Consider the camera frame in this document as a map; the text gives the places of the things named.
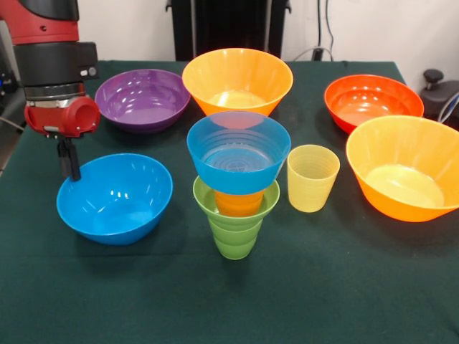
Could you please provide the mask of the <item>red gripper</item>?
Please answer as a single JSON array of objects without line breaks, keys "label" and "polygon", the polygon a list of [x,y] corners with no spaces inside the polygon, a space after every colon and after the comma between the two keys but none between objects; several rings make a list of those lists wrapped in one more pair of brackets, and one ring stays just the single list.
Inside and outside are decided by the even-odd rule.
[{"label": "red gripper", "polygon": [[88,96],[77,96],[66,100],[27,101],[24,108],[27,124],[43,135],[57,135],[60,138],[57,152],[63,178],[73,181],[81,179],[77,150],[70,138],[79,138],[93,133],[100,122],[100,111]]}]

